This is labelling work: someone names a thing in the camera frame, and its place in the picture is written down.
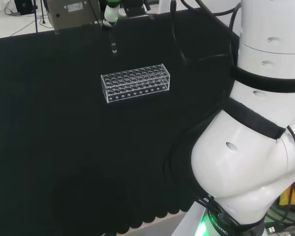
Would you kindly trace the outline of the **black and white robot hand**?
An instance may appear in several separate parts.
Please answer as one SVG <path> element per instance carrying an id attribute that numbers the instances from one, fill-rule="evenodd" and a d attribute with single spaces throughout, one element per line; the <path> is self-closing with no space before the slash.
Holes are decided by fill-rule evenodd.
<path id="1" fill-rule="evenodd" d="M 115 26 L 118 21 L 120 5 L 120 0 L 106 0 L 102 29 L 109 30 Z"/>

